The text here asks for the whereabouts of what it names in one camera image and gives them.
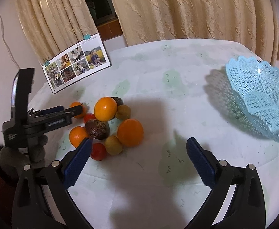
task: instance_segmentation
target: red cloth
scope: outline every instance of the red cloth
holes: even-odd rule
[[[12,204],[15,186],[10,186],[0,177],[0,217],[11,225]]]

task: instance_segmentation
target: dark brown fruit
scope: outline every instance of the dark brown fruit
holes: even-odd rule
[[[95,139],[106,139],[110,134],[110,127],[107,122],[89,120],[85,125],[88,134]]]
[[[120,105],[123,105],[123,104],[124,104],[124,102],[122,101],[122,99],[120,99],[119,97],[111,97],[111,98],[113,98],[113,99],[116,101],[117,106],[120,106]]]

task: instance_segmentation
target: table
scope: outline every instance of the table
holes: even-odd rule
[[[210,192],[186,155],[186,140],[192,136],[232,166],[254,164],[263,185],[267,226],[275,219],[279,143],[252,130],[234,108],[224,66],[240,55],[257,57],[230,41],[151,42],[110,52],[112,67],[55,95],[47,84],[35,95],[29,109],[68,107],[78,100],[91,112],[99,98],[118,96],[131,107],[132,118],[143,124],[145,139],[140,146],[100,162],[89,159],[68,190],[94,228],[184,228]],[[111,133],[118,123],[109,122]],[[83,125],[82,120],[48,133],[47,163],[74,149],[68,135],[77,125]],[[223,218],[234,188],[215,222]]]

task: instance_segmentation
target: lace-patterned basket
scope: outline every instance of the lace-patterned basket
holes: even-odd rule
[[[253,126],[279,142],[279,69],[254,57],[226,64],[236,102]]]

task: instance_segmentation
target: orange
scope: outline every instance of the orange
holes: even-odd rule
[[[76,126],[70,131],[70,143],[77,148],[84,138],[90,138],[86,129],[82,126]]]
[[[76,107],[78,105],[81,105],[82,106],[82,113],[79,114],[79,115],[76,115],[74,116],[74,118],[76,119],[80,119],[80,118],[83,118],[85,115],[86,115],[86,112],[87,112],[87,108],[83,105],[83,103],[81,102],[73,102],[70,107]]]
[[[125,146],[137,146],[144,138],[143,126],[138,120],[127,119],[119,125],[117,137]]]
[[[113,119],[117,112],[117,103],[111,97],[103,97],[95,104],[94,115],[99,121],[109,121]]]

